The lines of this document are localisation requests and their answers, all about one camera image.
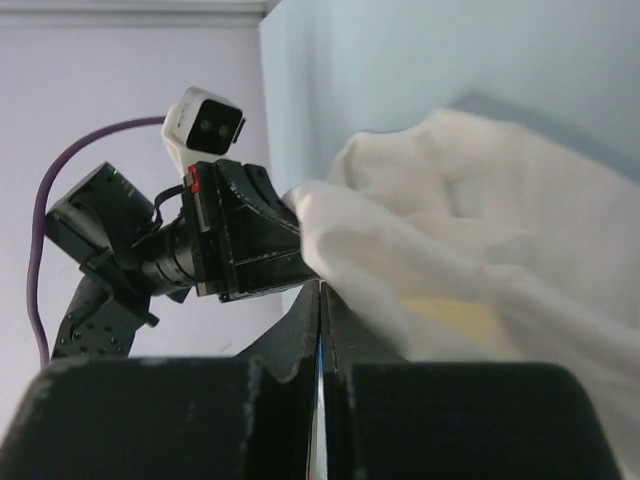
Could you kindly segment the white daisy print t-shirt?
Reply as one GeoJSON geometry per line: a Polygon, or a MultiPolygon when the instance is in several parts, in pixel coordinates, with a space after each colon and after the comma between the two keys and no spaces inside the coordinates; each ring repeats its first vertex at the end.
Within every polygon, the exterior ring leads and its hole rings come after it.
{"type": "Polygon", "coordinates": [[[412,361],[543,361],[639,475],[639,186],[519,124],[442,109],[354,135],[291,188],[306,264],[412,361]]]}

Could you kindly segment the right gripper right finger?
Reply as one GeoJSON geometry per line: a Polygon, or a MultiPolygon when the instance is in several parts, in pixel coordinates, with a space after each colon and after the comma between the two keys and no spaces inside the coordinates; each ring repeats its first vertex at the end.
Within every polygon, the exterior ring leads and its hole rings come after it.
{"type": "Polygon", "coordinates": [[[332,479],[618,479],[592,402],[566,369],[410,362],[321,289],[332,479]]]}

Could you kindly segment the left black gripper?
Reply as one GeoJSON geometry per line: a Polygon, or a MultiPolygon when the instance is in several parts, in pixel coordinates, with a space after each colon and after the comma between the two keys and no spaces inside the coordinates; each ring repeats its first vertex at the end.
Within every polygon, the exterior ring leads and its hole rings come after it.
{"type": "Polygon", "coordinates": [[[197,162],[184,181],[199,296],[231,302],[317,278],[302,259],[299,222],[265,168],[228,159],[197,162]]]}

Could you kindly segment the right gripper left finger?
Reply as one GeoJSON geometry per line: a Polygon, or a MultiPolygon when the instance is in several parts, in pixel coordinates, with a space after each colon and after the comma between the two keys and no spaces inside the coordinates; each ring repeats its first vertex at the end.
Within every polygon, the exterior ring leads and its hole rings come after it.
{"type": "Polygon", "coordinates": [[[306,479],[320,285],[233,357],[60,360],[27,389],[5,479],[306,479]]]}

